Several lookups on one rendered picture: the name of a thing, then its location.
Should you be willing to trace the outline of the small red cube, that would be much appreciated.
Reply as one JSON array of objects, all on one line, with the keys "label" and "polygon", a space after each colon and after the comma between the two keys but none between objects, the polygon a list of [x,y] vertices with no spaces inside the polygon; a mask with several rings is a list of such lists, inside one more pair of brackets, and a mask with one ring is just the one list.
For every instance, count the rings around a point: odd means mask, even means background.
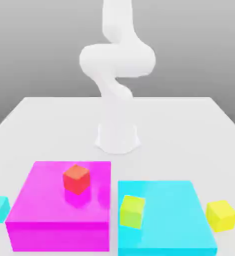
[{"label": "small red cube", "polygon": [[62,177],[64,188],[76,195],[80,195],[91,183],[90,170],[77,164],[66,170]]}]

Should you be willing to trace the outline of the small lime green cube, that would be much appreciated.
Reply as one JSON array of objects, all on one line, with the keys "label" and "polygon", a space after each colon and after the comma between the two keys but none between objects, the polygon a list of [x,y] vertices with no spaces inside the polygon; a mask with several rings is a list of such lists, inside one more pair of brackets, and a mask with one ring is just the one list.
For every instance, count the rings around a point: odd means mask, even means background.
[{"label": "small lime green cube", "polygon": [[142,197],[125,195],[119,212],[119,223],[121,226],[141,229],[145,199]]}]

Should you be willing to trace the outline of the small yellow cube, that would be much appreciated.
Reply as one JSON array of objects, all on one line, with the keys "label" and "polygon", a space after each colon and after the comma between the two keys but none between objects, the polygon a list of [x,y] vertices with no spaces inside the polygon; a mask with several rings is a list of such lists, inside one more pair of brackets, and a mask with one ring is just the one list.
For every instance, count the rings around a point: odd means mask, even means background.
[{"label": "small yellow cube", "polygon": [[229,231],[235,227],[235,210],[226,200],[207,203],[205,216],[216,233]]}]

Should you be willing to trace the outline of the large cyan box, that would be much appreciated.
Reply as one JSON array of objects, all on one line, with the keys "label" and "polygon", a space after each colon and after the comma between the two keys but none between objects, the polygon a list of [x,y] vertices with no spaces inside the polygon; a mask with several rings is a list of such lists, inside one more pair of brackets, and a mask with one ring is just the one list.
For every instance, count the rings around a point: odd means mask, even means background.
[{"label": "large cyan box", "polygon": [[118,256],[217,256],[218,247],[191,181],[118,181],[125,195],[145,199],[141,229],[118,226]]}]

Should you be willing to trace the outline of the large magenta box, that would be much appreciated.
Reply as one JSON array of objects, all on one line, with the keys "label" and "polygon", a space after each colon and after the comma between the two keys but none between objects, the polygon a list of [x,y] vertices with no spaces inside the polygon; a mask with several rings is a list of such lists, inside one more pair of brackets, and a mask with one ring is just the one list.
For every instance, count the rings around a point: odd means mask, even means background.
[{"label": "large magenta box", "polygon": [[64,187],[72,161],[33,164],[5,221],[15,252],[107,252],[110,249],[111,162],[80,161],[90,184]]}]

